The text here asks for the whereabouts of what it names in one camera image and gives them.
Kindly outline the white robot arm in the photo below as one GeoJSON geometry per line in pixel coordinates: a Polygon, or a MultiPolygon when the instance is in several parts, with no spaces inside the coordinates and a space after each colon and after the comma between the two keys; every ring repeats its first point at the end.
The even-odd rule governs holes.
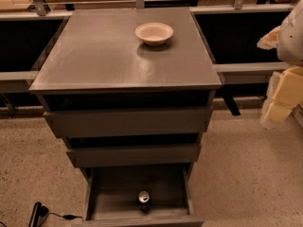
{"type": "Polygon", "coordinates": [[[291,65],[303,65],[303,0],[283,20],[257,42],[257,47],[275,49],[277,57],[291,65]]]}

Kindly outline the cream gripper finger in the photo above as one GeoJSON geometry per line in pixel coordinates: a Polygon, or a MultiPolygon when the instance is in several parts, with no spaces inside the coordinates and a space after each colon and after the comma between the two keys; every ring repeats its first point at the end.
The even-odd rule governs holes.
{"type": "Polygon", "coordinates": [[[259,39],[259,41],[257,42],[257,47],[264,50],[277,48],[279,31],[280,26],[273,28],[269,33],[259,39]]]}

